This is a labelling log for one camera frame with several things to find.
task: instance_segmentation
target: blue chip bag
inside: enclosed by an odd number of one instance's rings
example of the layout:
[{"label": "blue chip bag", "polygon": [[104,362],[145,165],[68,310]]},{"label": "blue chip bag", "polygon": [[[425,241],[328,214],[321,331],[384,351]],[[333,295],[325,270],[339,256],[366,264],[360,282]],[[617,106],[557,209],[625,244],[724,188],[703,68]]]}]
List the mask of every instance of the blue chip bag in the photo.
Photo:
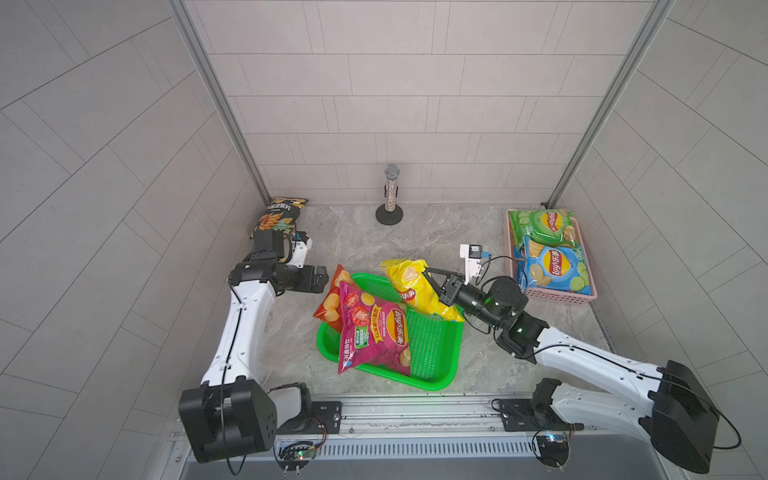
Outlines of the blue chip bag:
[{"label": "blue chip bag", "polygon": [[524,238],[525,262],[518,263],[521,288],[538,286],[591,295],[587,261],[581,247],[547,247]]}]

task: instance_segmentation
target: red chip bag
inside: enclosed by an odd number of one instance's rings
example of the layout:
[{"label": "red chip bag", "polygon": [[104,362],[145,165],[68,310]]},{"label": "red chip bag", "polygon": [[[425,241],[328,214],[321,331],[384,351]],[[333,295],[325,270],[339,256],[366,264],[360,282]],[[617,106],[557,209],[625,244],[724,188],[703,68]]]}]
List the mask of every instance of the red chip bag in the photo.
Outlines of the red chip bag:
[{"label": "red chip bag", "polygon": [[339,373],[370,363],[411,376],[404,308],[346,282],[341,282],[339,294],[344,324],[339,344]]},{"label": "red chip bag", "polygon": [[341,282],[354,284],[349,272],[344,270],[343,266],[339,265],[336,267],[336,272],[331,279],[331,288],[328,291],[328,295],[326,295],[326,298],[320,306],[317,307],[317,310],[315,310],[315,314],[313,315],[315,318],[319,318],[327,323],[329,327],[339,333],[341,333],[342,329],[341,309],[339,308],[339,284]]}]

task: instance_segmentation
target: gray tile wall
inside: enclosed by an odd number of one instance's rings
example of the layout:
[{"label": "gray tile wall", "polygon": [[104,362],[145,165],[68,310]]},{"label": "gray tile wall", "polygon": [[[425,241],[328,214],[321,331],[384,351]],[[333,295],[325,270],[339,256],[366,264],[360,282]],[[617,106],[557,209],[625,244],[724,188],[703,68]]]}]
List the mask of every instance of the gray tile wall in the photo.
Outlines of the gray tile wall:
[{"label": "gray tile wall", "polygon": [[536,204],[650,2],[186,5],[272,194]]},{"label": "gray tile wall", "polygon": [[0,478],[136,480],[262,206],[162,0],[0,17]]},{"label": "gray tile wall", "polygon": [[562,199],[618,352],[694,368],[741,431],[712,479],[768,478],[766,23],[762,0],[678,0]]}]

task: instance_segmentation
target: pink plastic basket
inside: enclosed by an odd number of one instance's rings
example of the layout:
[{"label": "pink plastic basket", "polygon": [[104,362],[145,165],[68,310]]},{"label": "pink plastic basket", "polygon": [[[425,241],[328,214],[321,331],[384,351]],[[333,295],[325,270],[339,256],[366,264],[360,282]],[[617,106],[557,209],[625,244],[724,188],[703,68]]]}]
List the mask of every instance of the pink plastic basket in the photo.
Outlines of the pink plastic basket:
[{"label": "pink plastic basket", "polygon": [[[504,218],[504,245],[506,248],[506,255],[509,255],[510,257],[513,257],[512,247],[514,245],[514,242],[512,241],[512,228],[511,224],[509,223],[509,212],[514,212],[516,209],[510,208],[507,210]],[[581,238],[581,229],[579,229],[578,221],[575,218],[571,218],[574,223],[574,227],[576,227],[576,235],[578,237],[579,245],[584,245],[584,239]],[[573,293],[573,292],[561,292],[560,290],[550,290],[549,288],[539,288],[537,286],[532,286],[528,289],[526,292],[526,295],[532,296],[534,298],[544,298],[547,300],[557,300],[560,302],[568,302],[568,303],[586,303],[590,300],[594,300],[598,297],[598,288],[595,286],[594,277],[592,276],[592,269],[589,267],[589,259],[587,258],[587,249],[584,249],[584,258],[587,261],[587,272],[589,273],[589,279],[590,279],[590,286],[592,287],[592,294],[591,295],[582,295],[580,293]],[[512,278],[517,278],[518,273],[518,263],[510,260],[509,258],[505,259],[507,263],[507,273]]]}]

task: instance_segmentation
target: yellow chip bag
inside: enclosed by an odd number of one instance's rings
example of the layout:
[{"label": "yellow chip bag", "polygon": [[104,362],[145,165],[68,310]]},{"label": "yellow chip bag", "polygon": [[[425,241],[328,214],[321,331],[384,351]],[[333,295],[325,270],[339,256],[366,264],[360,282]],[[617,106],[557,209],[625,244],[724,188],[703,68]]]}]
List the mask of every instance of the yellow chip bag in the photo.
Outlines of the yellow chip bag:
[{"label": "yellow chip bag", "polygon": [[437,319],[442,317],[452,322],[464,321],[464,317],[455,306],[445,306],[440,303],[437,293],[422,275],[427,267],[427,262],[424,260],[398,258],[383,261],[379,266],[382,267],[384,274],[403,301],[420,313]]}]

